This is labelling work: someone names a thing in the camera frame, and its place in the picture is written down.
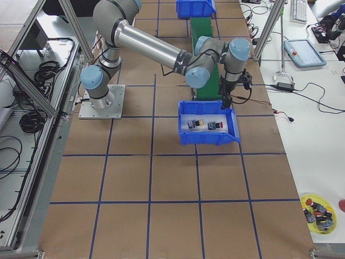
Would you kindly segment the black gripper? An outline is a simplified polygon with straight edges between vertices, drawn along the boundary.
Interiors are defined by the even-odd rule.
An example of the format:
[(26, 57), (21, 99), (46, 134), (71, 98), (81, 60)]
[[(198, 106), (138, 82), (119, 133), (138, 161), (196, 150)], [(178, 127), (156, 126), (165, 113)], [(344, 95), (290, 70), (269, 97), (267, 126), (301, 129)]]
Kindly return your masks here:
[(237, 81), (227, 81), (222, 76), (219, 78), (218, 94), (222, 97), (222, 110), (230, 108), (232, 104), (232, 97), (230, 94), (235, 89), (237, 83)]

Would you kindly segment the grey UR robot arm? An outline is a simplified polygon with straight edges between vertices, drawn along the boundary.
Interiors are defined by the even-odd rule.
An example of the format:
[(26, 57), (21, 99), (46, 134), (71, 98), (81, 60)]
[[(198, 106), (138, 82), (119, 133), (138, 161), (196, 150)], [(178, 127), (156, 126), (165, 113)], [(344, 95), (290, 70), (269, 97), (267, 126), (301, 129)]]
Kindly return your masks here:
[(121, 67), (121, 47), (134, 50), (170, 68), (173, 73), (183, 75), (192, 88), (204, 87), (213, 68), (222, 64), (224, 71), (218, 83), (222, 109), (230, 107), (231, 92), (237, 84), (252, 90), (252, 76), (245, 69), (251, 51), (248, 40), (235, 38), (224, 42), (200, 36), (194, 52), (190, 53), (131, 26), (140, 10), (140, 1), (99, 1), (95, 5), (93, 21), (105, 40), (107, 50), (95, 64), (84, 68), (81, 73), (81, 82), (93, 108), (106, 109), (115, 102), (108, 83)]

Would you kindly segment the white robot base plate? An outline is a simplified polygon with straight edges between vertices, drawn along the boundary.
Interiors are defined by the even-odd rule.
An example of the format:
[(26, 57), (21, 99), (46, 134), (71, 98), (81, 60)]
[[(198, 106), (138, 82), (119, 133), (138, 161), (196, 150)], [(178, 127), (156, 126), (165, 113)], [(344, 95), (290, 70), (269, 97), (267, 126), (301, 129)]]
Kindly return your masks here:
[(108, 94), (102, 99), (93, 99), (85, 91), (79, 119), (121, 119), (126, 85), (108, 85)]

